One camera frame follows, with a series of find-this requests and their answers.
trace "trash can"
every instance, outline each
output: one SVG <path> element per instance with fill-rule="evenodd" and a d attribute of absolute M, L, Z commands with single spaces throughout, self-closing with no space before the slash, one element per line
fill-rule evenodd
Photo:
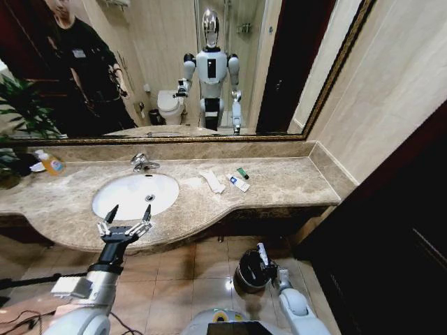
<path fill-rule="evenodd" d="M 159 110 L 150 110 L 149 120 L 151 121 L 151 125 L 153 126 L 160 126 L 162 124 L 165 124 L 165 119 L 160 115 Z"/>
<path fill-rule="evenodd" d="M 235 282 L 247 293 L 263 290 L 272 280 L 262 268 L 263 261 L 257 250 L 248 250 L 239 261 L 235 272 Z"/>

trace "wire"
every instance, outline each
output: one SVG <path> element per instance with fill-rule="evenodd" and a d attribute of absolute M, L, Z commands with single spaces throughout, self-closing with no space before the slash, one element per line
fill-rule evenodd
<path fill-rule="evenodd" d="M 47 316 L 47 315 L 52 315 L 52 314 L 54 314 L 54 312 L 55 312 L 55 311 L 51 311 L 51 312 L 48 312 L 48 313 L 45 313 L 45 314 L 40 314 L 39 312 L 31 311 L 31 310 L 29 310 L 29 309 L 27 309 L 27 310 L 25 310 L 25 311 L 22 311 L 22 312 L 21 312 L 21 313 L 20 313 L 14 320 L 6 321 L 6 322 L 0 322 L 0 325 L 8 325 L 8 324 L 10 324 L 10 323 L 14 323 L 15 321 L 19 320 L 19 318 L 20 318 L 23 314 L 25 314 L 25 313 L 33 313 L 33 314 L 36 314 L 36 315 L 35 315 L 35 316 L 31 316 L 30 318 L 26 318 L 26 319 L 20 321 L 20 322 L 17 323 L 13 328 L 7 330 L 7 331 L 4 332 L 4 333 L 1 333 L 0 335 L 6 335 L 6 334 L 9 334 L 9 333 L 12 332 L 14 329 L 17 329 L 18 327 L 21 327 L 22 325 L 27 324 L 28 322 L 32 321 L 32 320 L 35 319 L 35 318 L 37 318 L 37 319 L 38 319 L 38 322 L 39 322 L 39 335 L 42 335 L 42 333 L 43 333 L 43 331 L 42 331 L 42 327 L 43 327 L 43 325 L 42 325 L 42 317 L 43 317 L 43 316 Z"/>
<path fill-rule="evenodd" d="M 124 328 L 127 329 L 127 332 L 124 332 L 124 333 L 121 334 L 121 335 L 127 335 L 127 334 L 132 334 L 132 335 L 143 335 L 142 332 L 140 332 L 140 331 L 138 331 L 138 330 L 131 329 L 130 327 L 126 326 L 126 325 L 124 324 L 124 322 L 122 322 L 121 319 L 119 319 L 115 313 L 110 312 L 110 314 L 112 314 L 112 315 L 115 317 L 115 319 L 118 320 L 118 322 L 121 324 L 121 326 L 123 326 Z"/>

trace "faucet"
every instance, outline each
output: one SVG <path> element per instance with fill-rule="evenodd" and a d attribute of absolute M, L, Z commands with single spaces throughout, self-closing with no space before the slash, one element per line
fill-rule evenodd
<path fill-rule="evenodd" d="M 160 167 L 160 164 L 158 163 L 154 163 L 154 162 L 149 162 L 147 160 L 146 155 L 139 153 L 136 154 L 132 159 L 131 159 L 131 164 L 135 165 L 135 167 L 133 168 L 134 172 L 146 172 L 148 170 L 151 169 L 158 169 Z"/>

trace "humanoid robot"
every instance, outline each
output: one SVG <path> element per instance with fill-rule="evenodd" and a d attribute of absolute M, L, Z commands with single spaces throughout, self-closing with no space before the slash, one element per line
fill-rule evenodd
<path fill-rule="evenodd" d="M 224 100 L 221 98 L 221 93 L 228 69 L 231 80 L 231 96 L 233 97 L 233 130 L 235 135 L 239 135 L 242 124 L 240 107 L 242 93 L 237 87 L 239 84 L 239 59 L 236 54 L 227 55 L 217 46 L 219 18 L 215 11 L 207 9 L 204 12 L 202 26 L 207 45 L 197 56 L 184 55 L 184 78 L 179 80 L 176 96 L 187 97 L 189 95 L 193 74 L 197 68 L 202 92 L 200 114 L 202 117 L 204 116 L 205 127 L 216 131 L 224 112 Z"/>
<path fill-rule="evenodd" d="M 151 205 L 141 222 L 133 227 L 112 226 L 118 206 L 98 223 L 101 239 L 105 242 L 98 261 L 89 267 L 87 277 L 61 277 L 52 289 L 59 297 L 75 298 L 71 305 L 77 309 L 61 316 L 45 335 L 108 335 L 108 316 L 115 302 L 116 284 L 123 267 L 124 252 L 129 244 L 137 241 L 151 227 Z M 271 260 L 262 244 L 258 245 L 264 270 L 271 274 Z M 292 288 L 287 269 L 275 268 L 272 277 L 279 293 L 282 311 L 293 335 L 330 335 L 325 325 L 312 313 L 304 295 Z M 182 335 L 205 334 L 271 334 L 288 335 L 287 332 L 263 321 L 252 321 L 237 311 L 220 308 L 209 309 L 196 315 Z"/>

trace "white sink basin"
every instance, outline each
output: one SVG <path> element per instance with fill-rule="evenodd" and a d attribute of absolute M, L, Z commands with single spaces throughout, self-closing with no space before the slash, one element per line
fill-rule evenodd
<path fill-rule="evenodd" d="M 119 205 L 115 220 L 138 220 L 148 204 L 151 214 L 167 210 L 179 195 L 175 179 L 162 174 L 135 174 L 111 181 L 93 198 L 93 212 L 104 218 L 115 205 Z"/>

